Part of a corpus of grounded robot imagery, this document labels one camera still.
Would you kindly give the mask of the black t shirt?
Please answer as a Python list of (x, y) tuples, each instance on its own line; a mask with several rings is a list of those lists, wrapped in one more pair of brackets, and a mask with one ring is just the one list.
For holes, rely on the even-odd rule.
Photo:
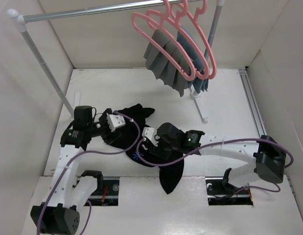
[[(154, 108), (146, 107), (144, 108), (141, 104), (136, 104), (129, 108), (124, 108), (118, 110), (119, 113), (122, 113), (130, 118), (133, 118), (134, 121), (138, 124), (141, 131), (144, 128), (147, 128), (146, 119), (150, 117), (154, 112)], [(128, 149), (128, 147), (136, 140), (138, 136), (138, 130), (136, 126), (131, 123), (129, 120), (125, 120), (126, 125), (116, 129), (115, 133), (112, 135), (115, 140), (104, 139), (104, 142), (107, 145), (118, 149)], [(135, 144), (131, 149), (128, 149), (125, 153), (132, 161), (146, 166), (151, 167), (151, 165), (143, 162), (138, 155), (141, 155), (146, 161), (153, 164), (165, 164), (167, 162), (172, 162), (176, 159), (179, 159), (183, 156), (180, 152), (161, 152), (156, 149), (155, 146), (143, 142), (139, 147), (139, 153), (136, 152), (137, 145)], [(184, 160), (181, 160), (175, 164), (169, 166), (160, 166), (159, 167), (159, 180), (163, 190), (166, 194), (170, 194), (174, 191), (176, 186), (181, 180), (184, 171)]]

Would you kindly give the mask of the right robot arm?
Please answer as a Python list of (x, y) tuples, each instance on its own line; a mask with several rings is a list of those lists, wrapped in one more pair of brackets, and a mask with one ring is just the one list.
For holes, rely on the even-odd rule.
[(142, 136), (146, 138), (150, 152), (165, 163), (172, 162), (175, 153), (219, 156), (245, 162), (243, 166), (225, 171), (221, 187), (227, 193), (258, 180), (273, 184), (283, 182), (286, 150), (270, 136), (227, 140), (199, 130), (183, 132), (168, 122), (158, 129), (145, 127)]

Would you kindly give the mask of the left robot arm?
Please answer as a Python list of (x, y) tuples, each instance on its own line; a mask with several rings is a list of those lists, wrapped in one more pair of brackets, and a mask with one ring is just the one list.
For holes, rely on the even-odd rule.
[(60, 139), (60, 155), (48, 191), (30, 216), (37, 234), (74, 235), (80, 223), (80, 209), (93, 194), (102, 192), (104, 183), (100, 171), (86, 171), (75, 186), (74, 179), (94, 137), (107, 137), (126, 124), (121, 115), (105, 110), (99, 121), (94, 120), (91, 106), (77, 106), (73, 121)]

